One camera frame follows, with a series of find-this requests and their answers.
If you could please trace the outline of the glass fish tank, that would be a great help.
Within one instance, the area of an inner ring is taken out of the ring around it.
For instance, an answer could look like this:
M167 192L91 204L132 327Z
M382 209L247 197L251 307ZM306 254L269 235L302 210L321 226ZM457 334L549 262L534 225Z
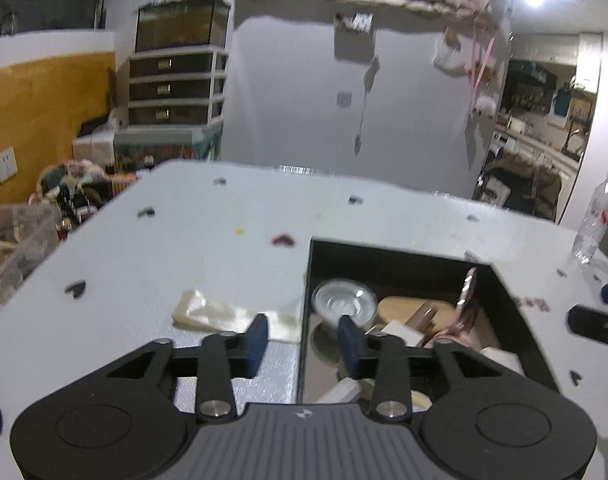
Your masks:
M168 0L138 9L135 51L226 44L230 5L223 0Z

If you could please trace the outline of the clear plastic funnel cup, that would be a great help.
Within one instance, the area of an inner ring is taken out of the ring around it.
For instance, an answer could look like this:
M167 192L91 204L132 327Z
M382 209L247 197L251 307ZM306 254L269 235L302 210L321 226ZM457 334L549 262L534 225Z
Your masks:
M347 315L362 330L374 325L378 300L363 284L335 278L321 283L313 291L312 306L330 337L336 338L340 319Z

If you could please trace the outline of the clear plastic water bottle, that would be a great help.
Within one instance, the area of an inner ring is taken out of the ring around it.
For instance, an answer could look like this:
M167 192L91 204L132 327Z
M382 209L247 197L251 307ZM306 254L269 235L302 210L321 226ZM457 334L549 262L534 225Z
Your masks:
M608 173L592 193L586 214L577 230L572 254L579 264L589 264L608 228Z

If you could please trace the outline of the white plastic drawer unit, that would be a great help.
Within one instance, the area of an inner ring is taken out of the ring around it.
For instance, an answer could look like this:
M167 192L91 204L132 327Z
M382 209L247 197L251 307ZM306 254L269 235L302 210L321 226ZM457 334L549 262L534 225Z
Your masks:
M134 53L128 60L128 123L206 126L223 119L228 53L199 46Z

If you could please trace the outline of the black storage box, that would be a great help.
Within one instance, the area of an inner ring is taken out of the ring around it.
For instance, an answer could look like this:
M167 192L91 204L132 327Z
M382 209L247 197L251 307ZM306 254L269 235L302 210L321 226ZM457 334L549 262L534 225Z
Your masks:
M334 278L344 278L367 286L379 300L389 296L405 296L454 301L459 296L466 272L472 266L478 269L473 299L490 322L500 348L517 355L526 377L558 391L552 369L520 311L517 295L507 289L494 266L313 238L308 251L303 339L298 358L295 400L315 400L314 387L322 383L322 375L327 369L321 359L314 355L310 342L314 314L312 297L318 285Z

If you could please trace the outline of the clear plastic storage bin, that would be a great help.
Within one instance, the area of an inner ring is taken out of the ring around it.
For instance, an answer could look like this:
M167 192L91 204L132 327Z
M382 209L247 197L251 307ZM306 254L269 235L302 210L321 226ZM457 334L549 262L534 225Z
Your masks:
M54 205L0 206L0 309L57 248L60 219Z

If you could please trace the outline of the pile of plush toys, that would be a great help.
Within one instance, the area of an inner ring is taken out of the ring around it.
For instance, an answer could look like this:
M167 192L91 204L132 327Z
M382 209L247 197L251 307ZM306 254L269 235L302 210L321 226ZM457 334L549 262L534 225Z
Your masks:
M42 170L28 202L57 206L62 224L73 229L138 179L138 174L116 174L87 159L69 159Z

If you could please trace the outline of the teal low cabinet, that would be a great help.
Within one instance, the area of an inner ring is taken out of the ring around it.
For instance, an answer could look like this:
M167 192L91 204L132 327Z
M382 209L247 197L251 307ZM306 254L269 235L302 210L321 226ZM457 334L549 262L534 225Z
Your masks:
M159 165L170 159L218 159L223 124L128 127L114 134L115 167Z

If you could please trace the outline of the white wall power socket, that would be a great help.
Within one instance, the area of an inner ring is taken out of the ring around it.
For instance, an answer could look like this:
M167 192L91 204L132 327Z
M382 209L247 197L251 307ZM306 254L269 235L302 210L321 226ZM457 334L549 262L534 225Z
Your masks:
M0 152L0 184L13 178L17 173L16 153L13 148L6 148Z

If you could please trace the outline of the cream satin ribbon strip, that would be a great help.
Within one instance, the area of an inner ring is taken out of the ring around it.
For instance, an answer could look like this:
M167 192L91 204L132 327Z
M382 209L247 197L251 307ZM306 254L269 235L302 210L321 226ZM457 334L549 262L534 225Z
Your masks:
M264 314L268 319L268 336L271 341L285 344L301 342L302 326L298 316L275 310L257 311L234 306L208 299L197 289L186 290L182 294L172 313L172 319L176 326L184 330L242 333L258 314Z

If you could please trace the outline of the white small cube box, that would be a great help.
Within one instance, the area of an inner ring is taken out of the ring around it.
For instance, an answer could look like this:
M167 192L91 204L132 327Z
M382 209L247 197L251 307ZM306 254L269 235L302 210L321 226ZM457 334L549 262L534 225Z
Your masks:
M424 333L401 322L391 321L382 328L382 333L400 338L407 347L421 348L424 344Z

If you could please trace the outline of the oval wooden lidded box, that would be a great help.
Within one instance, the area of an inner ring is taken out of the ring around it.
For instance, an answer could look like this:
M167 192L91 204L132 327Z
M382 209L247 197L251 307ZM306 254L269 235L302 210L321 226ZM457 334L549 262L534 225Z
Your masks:
M454 322L455 307L449 302L402 296L385 297L379 302L377 306L378 321L382 324L392 321L406 324L426 304L431 308L433 318L420 327L414 325L419 332L423 332L426 336L434 336Z

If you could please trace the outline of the pink scissors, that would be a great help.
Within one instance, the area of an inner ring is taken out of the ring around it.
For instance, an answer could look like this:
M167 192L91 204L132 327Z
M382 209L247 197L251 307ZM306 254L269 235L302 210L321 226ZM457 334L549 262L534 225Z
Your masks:
M461 344L474 351L481 349L479 336L474 329L479 308L472 304L477 277L478 269L474 266L467 272L464 278L464 284L456 303L453 323L433 337L432 342L434 344L456 342L456 344Z

